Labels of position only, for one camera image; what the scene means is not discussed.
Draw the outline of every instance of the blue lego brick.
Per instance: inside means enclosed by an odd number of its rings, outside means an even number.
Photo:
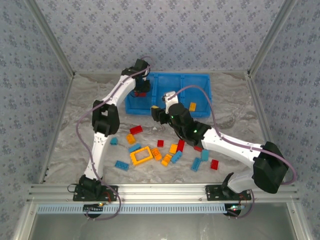
[[[110,141],[110,144],[111,145],[118,145],[118,138],[116,138],[116,137],[112,138]]]
[[[129,164],[125,163],[123,161],[116,161],[115,165],[114,165],[117,169],[122,169],[124,171],[128,171],[129,169]]]
[[[137,144],[133,145],[132,147],[130,147],[128,150],[129,150],[129,153],[132,153],[134,151],[137,151],[140,148],[141,148],[140,143],[137,143]]]
[[[201,160],[204,162],[207,162],[209,159],[209,151],[206,149],[203,149],[201,152]]]
[[[182,156],[182,152],[177,151],[175,155],[173,155],[173,157],[171,158],[171,162],[175,164],[181,158],[181,156]]]
[[[193,162],[193,164],[192,164],[191,170],[194,171],[194,172],[197,172],[198,168],[200,166],[200,163],[201,163],[201,159],[196,157],[194,162]]]

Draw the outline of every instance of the blue tray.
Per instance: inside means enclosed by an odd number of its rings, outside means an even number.
[[[165,93],[177,92],[189,85],[198,85],[203,88],[212,102],[209,74],[150,72],[147,79],[150,80],[152,90],[147,92],[145,97],[135,97],[135,94],[131,92],[125,98],[125,112],[127,114],[151,115],[151,106],[156,105],[162,109],[166,107],[162,101]],[[195,111],[190,112],[192,117],[207,118],[210,116],[210,106],[199,89],[188,88],[178,95],[178,100],[187,109],[189,109],[191,102],[196,103]]]

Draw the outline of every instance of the toy brick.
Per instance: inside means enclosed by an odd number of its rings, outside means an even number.
[[[141,149],[140,143],[137,143],[137,144],[133,145],[133,146],[130,147],[128,150],[129,150],[129,153],[132,153],[132,152],[134,152],[134,151],[137,151],[138,149]]]
[[[118,138],[113,137],[113,138],[111,139],[111,141],[110,141],[110,144],[111,144],[111,145],[118,145]]]
[[[211,168],[214,170],[218,170],[219,161],[212,159]]]
[[[201,152],[201,160],[204,162],[207,162],[209,159],[209,151],[206,149],[203,149],[203,151]]]
[[[126,140],[128,141],[129,144],[134,144],[136,142],[135,137],[131,133],[129,133],[126,136]]]
[[[158,148],[151,149],[151,153],[152,153],[155,160],[159,161],[160,159],[162,159],[162,155],[159,152]]]
[[[121,170],[124,170],[124,171],[128,171],[129,169],[129,164],[128,163],[125,163],[123,161],[116,161],[115,165],[114,165],[117,169],[121,169]]]
[[[176,152],[177,152],[177,147],[178,147],[177,144],[171,144],[169,153],[171,153],[171,154],[176,154]]]
[[[194,171],[194,172],[197,172],[198,168],[200,166],[200,163],[201,163],[201,159],[196,157],[194,159],[194,162],[193,162],[192,166],[191,166],[191,170]]]
[[[142,130],[142,127],[139,125],[139,126],[135,126],[133,128],[130,128],[130,133],[132,135],[135,135],[135,134],[138,134],[138,133],[141,133],[143,130]]]
[[[178,147],[176,148],[176,151],[183,152],[184,151],[184,147],[185,147],[185,141],[180,139],[179,142],[178,142]]]
[[[198,151],[198,152],[200,152],[200,153],[202,152],[202,148],[201,147],[194,146],[193,149]]]
[[[143,158],[143,159],[141,159],[141,160],[137,160],[137,159],[136,159],[136,154],[137,154],[137,153],[140,153],[140,152],[142,152],[142,151],[147,151],[148,154],[149,154],[149,156],[147,156],[147,157],[145,157],[145,158]],[[143,147],[143,148],[140,148],[140,149],[138,149],[138,150],[136,150],[136,151],[131,152],[131,153],[130,153],[130,158],[132,159],[133,165],[137,166],[137,165],[139,165],[139,164],[143,164],[143,163],[145,163],[146,161],[149,161],[149,160],[153,159],[154,157],[152,156],[152,153],[151,153],[150,148],[149,148],[148,146],[145,146],[145,147]]]
[[[196,106],[197,106],[196,103],[190,102],[189,111],[190,111],[190,112],[195,112],[195,111],[196,111]]]
[[[182,156],[182,152],[177,151],[176,154],[172,156],[171,162],[175,164],[181,158],[181,156]]]
[[[170,154],[166,154],[163,158],[163,160],[161,161],[161,164],[163,166],[168,166],[168,164],[170,163],[170,160],[171,160],[172,156]]]
[[[158,147],[158,148],[163,148],[164,142],[165,142],[165,141],[163,141],[163,140],[158,140],[157,147]]]

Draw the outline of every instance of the yellow lego brick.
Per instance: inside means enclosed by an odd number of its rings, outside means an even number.
[[[137,159],[136,159],[136,154],[137,154],[137,153],[140,153],[140,152],[142,152],[142,151],[148,151],[149,156],[145,157],[144,159],[137,160]],[[145,163],[146,161],[149,161],[149,160],[153,159],[154,157],[152,156],[150,147],[145,146],[145,147],[143,147],[143,148],[138,149],[137,151],[133,151],[132,153],[130,153],[130,158],[132,159],[133,165],[134,165],[134,166],[137,166],[137,165],[139,165],[139,164],[143,164],[143,163]]]
[[[196,105],[194,102],[190,102],[189,111],[194,112],[196,110]]]
[[[151,153],[155,160],[159,161],[162,159],[161,153],[159,152],[158,148],[151,149]]]
[[[177,147],[178,147],[177,144],[171,144],[169,153],[171,153],[171,154],[176,154]]]
[[[135,137],[131,133],[129,133],[126,136],[126,140],[128,141],[129,144],[134,144],[136,142]]]
[[[169,164],[170,161],[171,161],[171,158],[172,158],[172,156],[171,156],[170,154],[166,154],[166,155],[164,156],[161,164],[162,164],[163,166],[165,166],[165,167],[168,166],[168,164]]]

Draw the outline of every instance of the blue patterned wall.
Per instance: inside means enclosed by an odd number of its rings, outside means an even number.
[[[245,70],[283,0],[37,0],[74,71]]]
[[[299,1],[254,77],[274,140],[298,173],[320,239],[320,2]]]
[[[36,183],[68,77],[23,0],[0,1],[0,239],[11,239]]]

